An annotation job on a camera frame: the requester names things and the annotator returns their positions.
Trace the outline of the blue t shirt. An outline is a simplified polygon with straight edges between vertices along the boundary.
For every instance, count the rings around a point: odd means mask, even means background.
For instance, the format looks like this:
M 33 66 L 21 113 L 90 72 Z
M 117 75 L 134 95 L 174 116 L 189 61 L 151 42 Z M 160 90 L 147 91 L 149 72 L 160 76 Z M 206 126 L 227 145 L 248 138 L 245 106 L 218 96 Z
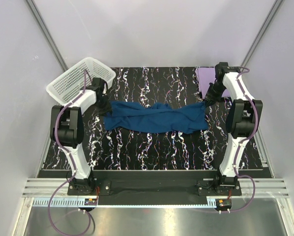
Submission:
M 144 133 L 183 132 L 207 130 L 203 102 L 173 109 L 169 104 L 155 103 L 144 107 L 137 102 L 113 101 L 112 113 L 104 117 L 106 130 L 122 127 Z

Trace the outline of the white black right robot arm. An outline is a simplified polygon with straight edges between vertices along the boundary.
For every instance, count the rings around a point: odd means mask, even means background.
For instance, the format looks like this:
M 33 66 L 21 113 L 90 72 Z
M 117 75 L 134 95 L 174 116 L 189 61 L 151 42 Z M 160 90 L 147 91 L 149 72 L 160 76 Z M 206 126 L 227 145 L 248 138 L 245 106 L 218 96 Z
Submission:
M 245 86 L 242 75 L 249 69 L 229 66 L 220 62 L 215 66 L 215 81 L 209 84 L 205 95 L 205 106 L 210 107 L 218 102 L 227 90 L 232 106 L 226 118 L 228 144 L 225 156 L 213 182 L 214 192 L 224 195 L 231 187 L 236 186 L 238 167 L 248 141 L 253 138 L 259 127 L 263 102 L 256 100 Z

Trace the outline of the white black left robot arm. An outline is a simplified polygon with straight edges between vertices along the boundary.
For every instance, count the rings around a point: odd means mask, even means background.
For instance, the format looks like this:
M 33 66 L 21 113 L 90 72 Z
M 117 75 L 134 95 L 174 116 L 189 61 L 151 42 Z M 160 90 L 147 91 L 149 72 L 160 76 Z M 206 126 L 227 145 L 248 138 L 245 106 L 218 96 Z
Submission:
M 112 106 L 107 96 L 108 83 L 94 77 L 90 86 L 84 85 L 80 92 L 64 105 L 51 109 L 51 140 L 64 152 L 72 169 L 70 182 L 86 195 L 95 191 L 96 183 L 86 161 L 82 142 L 84 139 L 83 114 L 92 105 L 101 116 L 110 115 Z

